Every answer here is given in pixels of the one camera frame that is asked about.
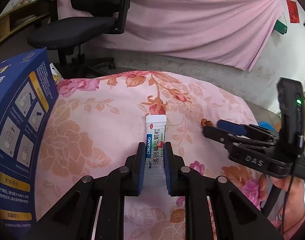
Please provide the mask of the person's right hand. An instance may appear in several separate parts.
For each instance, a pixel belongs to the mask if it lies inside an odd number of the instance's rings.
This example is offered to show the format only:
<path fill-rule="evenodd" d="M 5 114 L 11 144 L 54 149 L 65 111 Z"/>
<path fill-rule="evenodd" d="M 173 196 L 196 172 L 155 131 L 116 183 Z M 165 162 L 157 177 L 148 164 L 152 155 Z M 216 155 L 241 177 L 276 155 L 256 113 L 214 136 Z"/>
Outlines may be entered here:
<path fill-rule="evenodd" d="M 272 221 L 276 228 L 283 228 L 284 239 L 290 239 L 305 220 L 304 180 L 293 178 L 289 188 L 291 178 L 291 176 L 282 179 L 270 177 L 273 185 L 288 193 L 286 206 L 280 208 L 278 215 Z"/>

